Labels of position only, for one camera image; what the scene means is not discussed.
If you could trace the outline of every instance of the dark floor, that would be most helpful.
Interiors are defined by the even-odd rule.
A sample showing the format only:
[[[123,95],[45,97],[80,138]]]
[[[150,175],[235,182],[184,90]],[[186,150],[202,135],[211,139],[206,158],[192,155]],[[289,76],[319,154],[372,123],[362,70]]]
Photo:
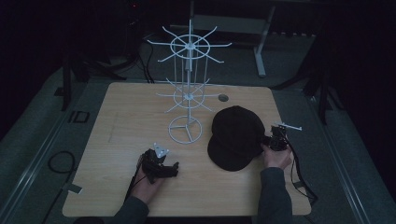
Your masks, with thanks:
[[[156,35],[150,39],[163,41]],[[232,46],[227,49],[212,49],[210,56],[225,63],[209,62],[208,77],[211,84],[271,87],[293,77],[314,37],[271,35],[267,38],[262,54],[267,77],[257,76],[252,48]],[[142,46],[141,55],[147,62],[151,52],[149,46]],[[158,63],[168,56],[166,47],[154,46],[149,72],[156,81],[173,77],[172,62]],[[118,73],[127,77],[126,81],[145,82],[141,65],[136,64]],[[106,88],[113,82],[100,74],[92,73],[88,83],[73,83],[73,101],[69,110],[61,112],[62,98],[53,96],[62,85],[61,71],[49,78],[42,91],[26,109],[13,129],[2,140],[0,146],[0,174],[2,206],[18,186],[29,162],[40,148],[48,147],[48,155],[40,162],[41,169],[30,189],[21,195],[21,204],[8,223],[41,223],[50,209],[52,201],[66,180],[66,175],[53,173],[47,165],[48,159],[56,152],[73,152],[79,162],[88,141],[94,118],[96,117]],[[306,217],[294,217],[294,223],[396,223],[396,206],[379,177],[367,150],[347,112],[329,100],[326,111],[328,125],[323,125],[318,116],[317,98],[306,97],[300,81],[282,91],[273,91],[281,118],[286,123],[302,126],[303,132],[288,132],[301,163],[302,176],[308,186],[318,195],[312,206],[312,213]],[[71,111],[91,113],[87,123],[67,122]],[[54,132],[54,138],[48,136]],[[57,168],[67,170],[71,161],[63,155],[54,162]],[[57,200],[47,223],[73,223],[75,218],[64,217],[62,206],[66,193]],[[237,222],[246,223],[251,219],[240,217]],[[229,218],[180,219],[150,218],[148,223],[231,223]]]

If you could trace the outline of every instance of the person's arm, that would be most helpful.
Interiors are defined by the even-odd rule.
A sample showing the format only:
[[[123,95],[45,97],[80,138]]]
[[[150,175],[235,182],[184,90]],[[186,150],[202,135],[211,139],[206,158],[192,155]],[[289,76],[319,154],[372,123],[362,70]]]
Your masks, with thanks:
[[[130,197],[122,205],[119,212],[111,220],[111,224],[143,224],[149,214],[148,204],[163,184],[164,178],[159,178],[150,184],[142,169],[137,172],[134,187]]]
[[[259,224],[292,223],[291,199],[286,191],[283,170],[291,164],[290,148],[273,151],[262,146],[264,170],[257,220]]]

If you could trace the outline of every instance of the black baseball cap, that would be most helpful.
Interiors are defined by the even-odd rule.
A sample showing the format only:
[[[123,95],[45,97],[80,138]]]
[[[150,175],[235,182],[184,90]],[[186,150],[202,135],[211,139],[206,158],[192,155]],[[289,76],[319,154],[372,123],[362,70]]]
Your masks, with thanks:
[[[221,110],[212,123],[209,158],[220,168],[239,171],[262,154],[265,128],[260,118],[239,105]]]

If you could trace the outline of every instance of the human hand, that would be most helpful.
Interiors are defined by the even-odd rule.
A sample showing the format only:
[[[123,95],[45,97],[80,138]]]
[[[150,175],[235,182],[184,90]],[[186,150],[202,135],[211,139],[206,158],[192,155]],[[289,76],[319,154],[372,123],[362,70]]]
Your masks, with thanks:
[[[149,202],[154,198],[155,193],[163,184],[164,180],[165,178],[157,178],[153,184],[150,184],[149,179],[142,170],[142,167],[140,167],[134,180],[134,187],[131,190],[131,196],[140,199],[145,204],[149,204]]]
[[[268,146],[262,144],[262,157],[264,160],[264,169],[269,167],[277,167],[284,170],[291,164],[291,149],[289,146],[282,151],[273,151]]]

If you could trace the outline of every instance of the desk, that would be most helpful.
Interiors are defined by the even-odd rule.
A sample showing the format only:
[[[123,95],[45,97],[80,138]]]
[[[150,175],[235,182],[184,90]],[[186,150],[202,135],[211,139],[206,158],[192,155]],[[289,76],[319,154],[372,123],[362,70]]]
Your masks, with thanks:
[[[221,109],[241,105],[254,111],[270,135],[270,126],[280,121],[271,91],[263,87],[206,86],[205,94],[226,94],[229,101],[207,97],[205,106],[192,110],[200,120],[203,134],[196,142],[181,145],[168,134],[172,119],[186,115],[178,107],[164,113],[175,102],[169,84],[113,83],[93,126],[73,184],[83,188],[80,194],[69,192],[63,213],[67,217],[114,216],[120,209],[134,175],[138,158],[156,142],[170,149],[164,165],[180,162],[177,177],[167,179],[150,204],[152,217],[255,216],[260,196],[262,162],[253,160],[238,172],[220,169],[207,156],[211,123]],[[287,190],[294,215],[307,215],[309,201],[290,183],[289,166],[285,171]]]

